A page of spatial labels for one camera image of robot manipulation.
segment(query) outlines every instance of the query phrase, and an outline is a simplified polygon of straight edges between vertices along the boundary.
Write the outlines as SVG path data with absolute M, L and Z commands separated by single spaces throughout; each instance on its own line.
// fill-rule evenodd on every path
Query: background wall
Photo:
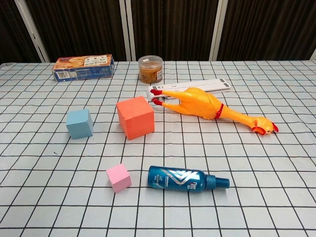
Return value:
M 116 61 L 149 54 L 204 61 L 215 36 L 221 61 L 309 60 L 316 49 L 315 0 L 19 1 L 42 45 L 32 42 L 14 1 L 1 0 L 0 63 L 40 62 L 36 47 L 51 62 L 104 53 Z

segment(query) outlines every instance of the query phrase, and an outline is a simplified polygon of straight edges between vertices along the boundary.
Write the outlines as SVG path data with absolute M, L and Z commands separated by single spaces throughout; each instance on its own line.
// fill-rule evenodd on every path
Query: jar of rubber bands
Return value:
M 162 58 L 154 55 L 141 57 L 138 60 L 139 80 L 146 84 L 162 81 Z

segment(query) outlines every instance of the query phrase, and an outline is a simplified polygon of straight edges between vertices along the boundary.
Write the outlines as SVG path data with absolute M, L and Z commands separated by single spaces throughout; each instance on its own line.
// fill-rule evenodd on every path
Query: orange foam cube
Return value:
M 117 103 L 118 118 L 128 140 L 154 132 L 154 110 L 143 96 Z

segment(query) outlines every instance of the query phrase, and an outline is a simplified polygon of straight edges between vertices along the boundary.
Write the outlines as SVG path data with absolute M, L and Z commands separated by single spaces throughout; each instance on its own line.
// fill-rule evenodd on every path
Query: pink cube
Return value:
M 123 164 L 108 169 L 107 174 L 115 193 L 132 185 L 129 173 Z

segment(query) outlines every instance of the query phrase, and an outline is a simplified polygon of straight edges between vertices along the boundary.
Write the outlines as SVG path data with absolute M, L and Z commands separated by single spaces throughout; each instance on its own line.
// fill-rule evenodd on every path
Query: red band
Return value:
M 221 108 L 219 109 L 219 111 L 216 112 L 215 119 L 218 119 L 221 116 L 223 107 L 224 107 L 224 104 L 222 104 Z

